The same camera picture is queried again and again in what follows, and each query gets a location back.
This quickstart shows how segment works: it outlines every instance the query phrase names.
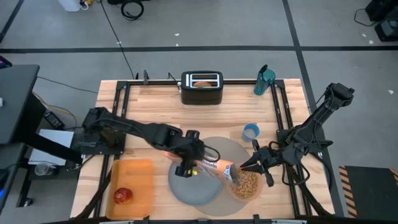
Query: gray floor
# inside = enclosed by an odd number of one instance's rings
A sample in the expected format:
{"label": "gray floor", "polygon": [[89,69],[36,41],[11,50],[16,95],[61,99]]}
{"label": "gray floor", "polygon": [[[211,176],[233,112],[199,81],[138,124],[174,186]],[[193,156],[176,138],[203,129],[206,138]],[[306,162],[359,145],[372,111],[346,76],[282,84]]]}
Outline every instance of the gray floor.
{"label": "gray floor", "polygon": [[[0,0],[0,21],[4,13],[10,14],[9,2]],[[380,42],[372,27],[353,21],[354,11],[368,2],[289,0],[300,45],[397,45]],[[124,47],[293,46],[282,1],[152,0],[144,2],[145,13],[134,22],[124,20],[117,6],[104,5]],[[358,19],[369,22],[363,13]],[[0,44],[0,49],[88,47],[118,47],[100,4],[70,13],[55,0],[25,0]],[[131,77],[120,52],[3,56],[14,64],[39,64],[41,77],[93,91],[98,90],[100,80]],[[333,169],[336,171],[342,164],[398,169],[394,149],[397,140],[393,136],[398,125],[394,117],[398,112],[398,93],[388,92],[398,92],[398,52],[303,52],[303,56],[316,98],[330,82],[356,89],[352,105],[336,112],[323,125],[326,138],[335,142],[330,148]],[[278,78],[302,77],[294,51],[126,52],[126,57],[134,73],[142,74],[146,69],[151,78],[167,78],[167,72],[178,77],[186,70],[203,69],[222,71],[226,78],[253,78],[265,63]],[[34,91],[47,103],[70,110],[79,122],[96,100],[95,94],[45,80],[37,80]],[[74,126],[72,119],[60,116]],[[36,199],[35,203],[15,208],[22,176],[19,173],[14,182],[0,223],[43,223],[69,217],[76,181],[34,182],[29,196]]]}

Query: wooden tabletop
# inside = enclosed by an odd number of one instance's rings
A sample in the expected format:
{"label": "wooden tabletop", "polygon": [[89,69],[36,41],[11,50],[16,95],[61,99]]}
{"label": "wooden tabletop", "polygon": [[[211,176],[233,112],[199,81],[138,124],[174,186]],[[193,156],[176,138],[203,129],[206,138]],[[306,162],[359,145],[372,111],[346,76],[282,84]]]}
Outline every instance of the wooden tabletop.
{"label": "wooden tabletop", "polygon": [[[294,125],[302,124],[309,113],[301,81],[300,79],[285,79],[284,81]],[[117,80],[101,82],[96,106],[104,106],[112,110],[116,83]],[[193,106],[181,103],[180,94],[174,85],[133,86],[130,89],[126,118],[142,123],[167,123],[184,132],[195,129],[200,132],[201,139],[211,136],[230,138],[244,146],[251,155],[253,152],[251,143],[241,139],[246,123],[257,123],[260,127],[261,133],[257,139],[260,146],[268,145],[268,142],[272,140],[276,141],[277,130],[271,89],[269,88],[262,96],[257,96],[253,93],[253,88],[253,85],[225,85],[223,101],[220,105]],[[123,104],[123,95],[122,90],[119,114]],[[283,108],[279,90],[278,99]],[[284,127],[287,127],[283,110],[282,117]],[[289,187],[281,182],[282,166],[270,169],[275,185],[269,188],[265,184],[259,198],[249,202],[235,214],[212,217],[183,204],[174,197],[167,183],[167,172],[171,162],[163,156],[161,151],[151,148],[144,140],[127,135],[126,149],[121,159],[152,159],[154,161],[154,207],[150,215],[152,220],[252,219],[253,214],[259,214],[260,218],[294,217]],[[96,192],[102,161],[102,155],[95,156],[81,169],[71,217],[78,215]],[[307,182],[308,188],[326,210],[334,213],[322,164],[312,156],[304,157],[302,162],[311,173],[311,178]],[[299,188],[296,189],[300,211],[303,214],[302,196]],[[108,191],[104,193],[101,216],[105,216],[107,199]]]}

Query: small blue cup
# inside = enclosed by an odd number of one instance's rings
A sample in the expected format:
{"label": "small blue cup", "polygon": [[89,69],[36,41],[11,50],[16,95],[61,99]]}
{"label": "small blue cup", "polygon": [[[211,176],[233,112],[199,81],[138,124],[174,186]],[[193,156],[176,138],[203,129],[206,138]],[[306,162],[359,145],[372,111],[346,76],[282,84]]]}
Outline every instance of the small blue cup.
{"label": "small blue cup", "polygon": [[257,138],[260,135],[260,128],[254,124],[249,123],[244,126],[242,139],[243,141],[250,142],[253,139]]}

